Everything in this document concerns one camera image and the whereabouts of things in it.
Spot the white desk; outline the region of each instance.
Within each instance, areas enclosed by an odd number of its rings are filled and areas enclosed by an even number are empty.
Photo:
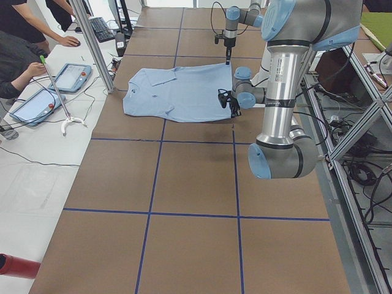
[[[81,45],[76,48],[57,45],[47,58],[51,73],[57,74],[67,62],[92,66],[92,74],[81,90],[74,95],[66,95],[70,100],[83,92],[99,73],[83,35],[75,32],[67,32],[67,35],[77,37]],[[114,40],[100,43],[100,48],[106,64],[110,63],[112,55],[117,55]],[[50,81],[47,79],[40,83],[48,86]],[[27,99],[39,89],[38,84],[30,84],[20,99]],[[100,78],[87,93],[96,99],[86,117],[88,127],[70,124],[67,126],[67,136],[63,137],[61,122],[23,126],[17,128],[19,137],[16,140],[1,138],[0,146],[33,161],[80,165],[107,96]],[[81,94],[69,102],[67,108],[72,116],[84,118],[92,101],[93,98]],[[65,118],[64,111],[59,107],[47,120]],[[16,123],[8,115],[5,119],[10,124]],[[77,167],[32,164],[0,149],[1,253],[39,262],[42,260],[77,171]],[[0,276],[0,289],[2,293],[27,294],[32,282],[29,279]]]

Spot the light blue cloth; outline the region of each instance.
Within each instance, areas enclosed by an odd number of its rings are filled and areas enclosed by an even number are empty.
[[[158,116],[180,123],[217,121],[231,117],[221,107],[218,89],[232,88],[230,65],[212,64],[174,69],[141,69],[129,81],[124,113]]]

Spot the green object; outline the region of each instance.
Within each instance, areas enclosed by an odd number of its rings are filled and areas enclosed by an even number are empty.
[[[381,51],[392,42],[392,13],[364,12],[362,13],[361,26]]]
[[[45,57],[43,55],[40,55],[39,58],[41,59],[42,64],[46,63]]]

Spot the black keyboard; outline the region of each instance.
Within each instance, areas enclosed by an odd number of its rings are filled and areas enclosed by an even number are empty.
[[[108,25],[102,17],[91,18],[89,21],[92,30],[94,31],[94,34],[98,39],[98,42],[102,43],[113,40],[115,38],[115,35],[111,31],[111,29],[109,29]]]

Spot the blue tablet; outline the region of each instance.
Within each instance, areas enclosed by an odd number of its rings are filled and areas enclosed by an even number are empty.
[[[64,101],[65,95],[61,95],[61,99]],[[60,99],[55,92],[41,89],[10,112],[10,116],[29,126],[36,126],[59,106],[61,106]]]
[[[86,83],[91,74],[91,66],[84,64],[65,64],[55,78],[55,83],[60,92],[75,93]]]

